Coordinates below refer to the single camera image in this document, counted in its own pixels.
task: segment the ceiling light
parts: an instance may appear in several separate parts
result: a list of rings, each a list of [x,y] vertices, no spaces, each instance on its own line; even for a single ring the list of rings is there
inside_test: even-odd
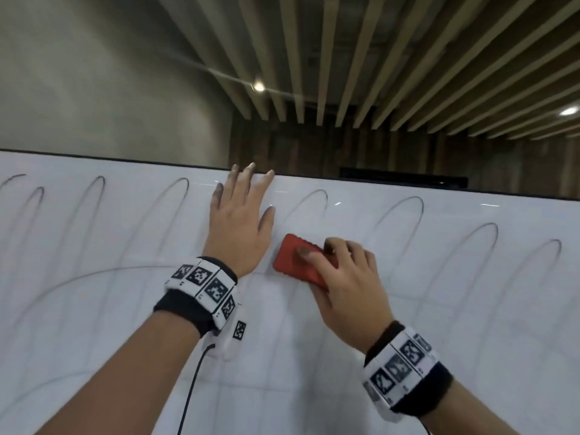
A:
[[[560,113],[560,116],[570,116],[571,114],[576,114],[578,112],[578,107],[566,108]]]
[[[257,80],[256,82],[254,82],[252,84],[252,88],[254,89],[255,92],[258,92],[258,93],[262,93],[266,89],[264,87],[264,84],[260,80]]]

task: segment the black frame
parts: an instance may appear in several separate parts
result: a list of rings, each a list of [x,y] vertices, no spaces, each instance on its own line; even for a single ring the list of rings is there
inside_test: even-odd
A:
[[[91,156],[91,155],[80,155],[80,154],[44,153],[42,151],[11,150],[11,149],[7,149],[7,148],[0,148],[0,152],[40,154],[40,155],[52,155],[55,157],[70,157],[70,158],[76,158],[76,159],[109,160],[112,162],[143,163],[146,165],[161,165],[161,166],[196,167],[198,169],[213,169],[213,170],[217,170],[217,171],[229,171],[229,168],[225,168],[225,167],[183,165],[183,164],[179,164],[179,163],[165,163],[165,162],[148,162],[146,160],[115,159],[115,158],[111,158],[111,157],[96,157],[96,156]],[[547,195],[526,195],[526,194],[512,194],[510,192],[477,191],[475,189],[457,189],[457,188],[446,188],[446,187],[431,186],[431,185],[404,184],[404,183],[396,183],[396,182],[394,182],[394,183],[377,182],[374,180],[331,179],[331,178],[326,178],[326,177],[301,176],[301,175],[297,175],[297,174],[282,174],[282,175],[286,176],[286,177],[301,177],[304,179],[332,180],[335,182],[361,182],[361,183],[373,183],[373,184],[388,184],[390,186],[404,186],[404,187],[410,187],[410,188],[439,189],[439,190],[453,191],[453,192],[472,192],[474,194],[508,195],[511,197],[542,198],[542,199],[548,199],[548,200],[562,200],[562,201],[580,201],[579,198],[572,198],[572,197],[549,197]]]

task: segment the red eraser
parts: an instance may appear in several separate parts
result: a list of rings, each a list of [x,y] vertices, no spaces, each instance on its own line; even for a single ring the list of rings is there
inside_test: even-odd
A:
[[[304,261],[301,256],[298,255],[298,248],[305,248],[313,252],[322,253],[330,263],[338,269],[338,260],[335,255],[324,252],[324,250],[316,246],[316,244],[303,240],[296,235],[287,234],[284,237],[282,244],[280,244],[278,255],[276,255],[276,258],[274,259],[274,270],[293,278],[300,279],[301,281],[318,285],[324,290],[328,290],[328,286],[326,285],[326,282],[324,282],[321,274],[318,273],[314,266]]]

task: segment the left hand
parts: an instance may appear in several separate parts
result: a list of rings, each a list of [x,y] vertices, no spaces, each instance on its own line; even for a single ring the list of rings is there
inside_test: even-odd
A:
[[[226,184],[216,186],[209,211],[209,234],[203,255],[219,259],[238,278],[256,269],[272,239],[276,210],[269,207],[261,219],[259,211],[274,171],[250,185],[255,170],[255,163],[242,173],[234,165]]]

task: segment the white board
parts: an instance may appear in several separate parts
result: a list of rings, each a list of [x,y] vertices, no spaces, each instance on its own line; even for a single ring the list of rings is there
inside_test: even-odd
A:
[[[139,326],[171,266],[200,253],[226,172],[0,153],[0,433],[32,434]],[[288,232],[378,258],[395,316],[526,435],[580,427],[580,203],[278,176],[272,246],[241,282],[233,362],[208,358],[184,434],[419,434],[383,422],[362,355],[271,269]],[[176,433],[194,351],[156,426]]]

